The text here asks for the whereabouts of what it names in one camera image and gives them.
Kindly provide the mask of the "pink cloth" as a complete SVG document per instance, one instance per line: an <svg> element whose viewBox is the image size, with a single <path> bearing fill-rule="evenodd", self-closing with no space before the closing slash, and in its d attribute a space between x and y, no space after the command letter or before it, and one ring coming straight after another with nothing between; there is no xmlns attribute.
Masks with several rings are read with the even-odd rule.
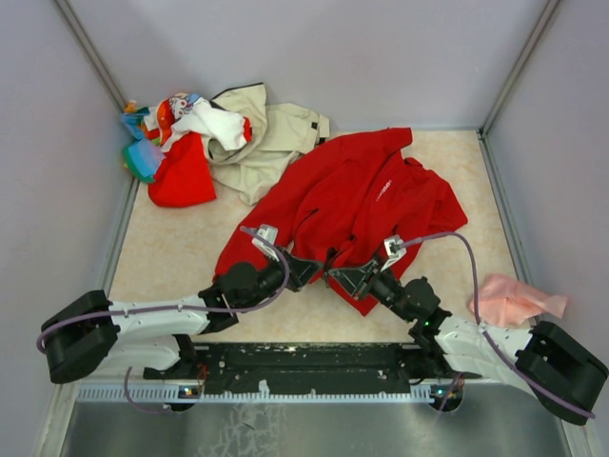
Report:
<svg viewBox="0 0 609 457"><path fill-rule="evenodd" d="M567 303L566 296L547 294L499 273L487 275L478 288L481 319L501 328L520 326L543 313L561 318Z"/></svg>

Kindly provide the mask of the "colourful striped cloth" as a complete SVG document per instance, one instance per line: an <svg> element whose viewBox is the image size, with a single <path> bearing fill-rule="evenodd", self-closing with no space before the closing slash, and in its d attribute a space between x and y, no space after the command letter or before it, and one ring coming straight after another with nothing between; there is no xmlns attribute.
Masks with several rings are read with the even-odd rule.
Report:
<svg viewBox="0 0 609 457"><path fill-rule="evenodd" d="M129 101L120 121L132 137L132 142L122 149L124 167L139 181L151 184L155 182L165 155L144 133L144 118L148 114L148 108L138 108L135 101Z"/></svg>

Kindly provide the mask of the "beige jacket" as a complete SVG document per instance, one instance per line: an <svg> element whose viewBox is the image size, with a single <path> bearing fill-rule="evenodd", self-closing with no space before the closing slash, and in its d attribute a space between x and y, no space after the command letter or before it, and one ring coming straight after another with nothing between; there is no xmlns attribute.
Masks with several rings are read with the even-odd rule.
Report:
<svg viewBox="0 0 609 457"><path fill-rule="evenodd" d="M226 89L210 100L215 108L237 112L250 121L251 141L228 151L206 143L212 178L254 205L276 185L285 170L330 137L328 117L293 103L269 104L263 83Z"/></svg>

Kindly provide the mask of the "red zip jacket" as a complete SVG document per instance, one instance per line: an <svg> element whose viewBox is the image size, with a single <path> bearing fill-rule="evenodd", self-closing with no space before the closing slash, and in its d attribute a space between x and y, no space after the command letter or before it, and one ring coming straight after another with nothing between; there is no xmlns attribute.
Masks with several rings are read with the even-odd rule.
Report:
<svg viewBox="0 0 609 457"><path fill-rule="evenodd" d="M360 132L298 159L235 229L215 275L243 262L266 266L244 228L272 226L277 245L294 256L347 268L370 261L392 235L409 241L465 226L467 216L449 183L403 157L411 142L409 128Z"/></svg>

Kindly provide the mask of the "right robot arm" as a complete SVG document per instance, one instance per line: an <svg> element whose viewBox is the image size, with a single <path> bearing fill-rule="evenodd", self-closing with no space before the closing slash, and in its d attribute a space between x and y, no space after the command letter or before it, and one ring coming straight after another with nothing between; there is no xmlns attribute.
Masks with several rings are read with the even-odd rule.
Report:
<svg viewBox="0 0 609 457"><path fill-rule="evenodd" d="M333 268L326 276L349 297L373 298L410 323L409 334L425 351L432 374L478 375L535 396L573 425L593 419L608 368L557 324L500 328L458 318L442 309L426 278L404 284L377 260L358 268Z"/></svg>

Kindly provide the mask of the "aluminium frame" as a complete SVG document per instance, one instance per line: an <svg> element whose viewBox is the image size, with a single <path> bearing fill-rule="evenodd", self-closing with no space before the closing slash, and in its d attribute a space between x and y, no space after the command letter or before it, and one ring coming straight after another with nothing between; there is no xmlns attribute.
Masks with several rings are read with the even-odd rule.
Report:
<svg viewBox="0 0 609 457"><path fill-rule="evenodd" d="M422 244L425 277L457 323L473 285L514 269L486 152L488 115L538 22L541 1L75 1L127 100L212 98L261 83L271 103L325 115L333 135L410 127L404 150L447 181L467 216ZM470 375L457 407L430 406L409 324L360 315L324 282L285 291L199 338L206 391L191 409L142 420L154 447L194 456L568 456L568 429L535 395Z"/></svg>

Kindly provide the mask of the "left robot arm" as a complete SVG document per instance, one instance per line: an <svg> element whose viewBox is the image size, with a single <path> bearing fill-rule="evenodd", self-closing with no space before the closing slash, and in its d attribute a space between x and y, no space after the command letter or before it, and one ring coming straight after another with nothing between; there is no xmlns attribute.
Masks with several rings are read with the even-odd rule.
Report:
<svg viewBox="0 0 609 457"><path fill-rule="evenodd" d="M237 324L239 315L265 308L284 290L299 291L321 268L290 254L262 269L239 262L209 288L160 302L111 301L103 290L91 290L41 326L36 346L55 385L100 368L152 368L185 378L198 366L190 336Z"/></svg>

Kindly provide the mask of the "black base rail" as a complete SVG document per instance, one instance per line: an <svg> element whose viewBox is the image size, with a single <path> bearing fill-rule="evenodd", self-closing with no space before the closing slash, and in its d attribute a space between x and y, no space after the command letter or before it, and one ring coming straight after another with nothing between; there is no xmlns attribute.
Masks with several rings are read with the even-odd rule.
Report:
<svg viewBox="0 0 609 457"><path fill-rule="evenodd" d="M206 394L408 393L425 380L455 371L414 344L200 343L176 368L144 369L146 380L201 382Z"/></svg>

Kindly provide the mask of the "white printed shirt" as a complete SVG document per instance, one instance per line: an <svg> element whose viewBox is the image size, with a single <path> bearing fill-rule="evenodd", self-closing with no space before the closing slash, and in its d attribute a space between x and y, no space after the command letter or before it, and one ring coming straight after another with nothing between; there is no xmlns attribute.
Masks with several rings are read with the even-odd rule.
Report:
<svg viewBox="0 0 609 457"><path fill-rule="evenodd" d="M184 136L213 139L229 151L251 141L249 119L238 112L216 108L197 93L178 93L148 109L140 124L145 137L168 152Z"/></svg>

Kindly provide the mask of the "red cloth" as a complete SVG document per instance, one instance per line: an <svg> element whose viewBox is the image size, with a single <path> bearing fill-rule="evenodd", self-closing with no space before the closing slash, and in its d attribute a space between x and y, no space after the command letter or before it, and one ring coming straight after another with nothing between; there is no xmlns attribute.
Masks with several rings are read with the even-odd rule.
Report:
<svg viewBox="0 0 609 457"><path fill-rule="evenodd" d="M163 208L187 208L216 199L200 135L188 133L172 145L147 193Z"/></svg>

